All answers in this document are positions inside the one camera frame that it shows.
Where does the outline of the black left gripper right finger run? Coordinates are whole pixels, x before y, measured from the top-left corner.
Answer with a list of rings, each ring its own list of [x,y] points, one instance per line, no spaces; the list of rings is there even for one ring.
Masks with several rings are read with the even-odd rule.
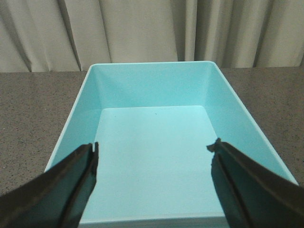
[[[231,228],[302,228],[304,189],[218,138],[211,176]]]

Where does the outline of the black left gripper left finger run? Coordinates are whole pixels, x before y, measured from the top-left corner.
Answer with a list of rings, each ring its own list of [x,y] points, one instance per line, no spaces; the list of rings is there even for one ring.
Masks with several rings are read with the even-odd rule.
[[[23,186],[1,196],[2,228],[77,228],[97,181],[98,143],[83,144]]]

